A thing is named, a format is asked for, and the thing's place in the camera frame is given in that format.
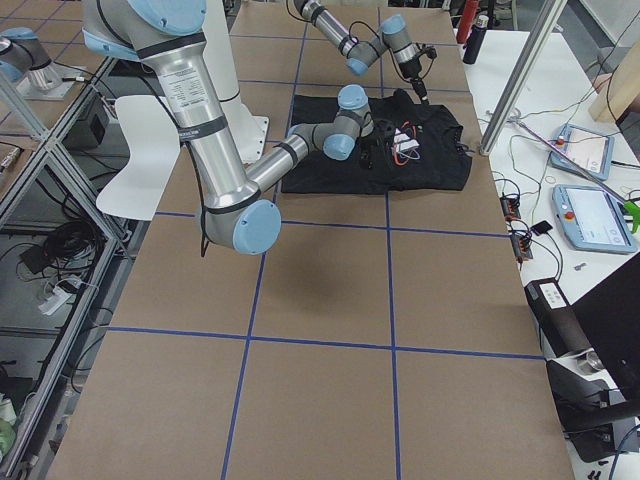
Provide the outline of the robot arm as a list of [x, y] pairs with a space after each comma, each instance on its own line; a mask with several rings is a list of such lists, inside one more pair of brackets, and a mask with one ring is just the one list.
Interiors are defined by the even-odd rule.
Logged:
[[259, 255], [281, 230], [280, 211], [263, 191], [314, 151], [347, 159], [357, 142], [372, 134], [374, 120], [363, 88], [345, 86], [332, 122], [292, 127], [288, 138], [244, 167], [205, 66], [206, 10], [203, 1], [86, 1], [83, 35], [90, 50], [140, 62], [156, 74], [192, 157], [201, 242]]
[[414, 42], [402, 15], [396, 14], [373, 30], [362, 21], [345, 27], [320, 1], [294, 1], [297, 20], [310, 23], [329, 40], [346, 59], [346, 65], [356, 76], [364, 75], [386, 52], [389, 52], [396, 73], [409, 83], [423, 105], [428, 105], [428, 93], [422, 73], [421, 58], [434, 61], [434, 47]]

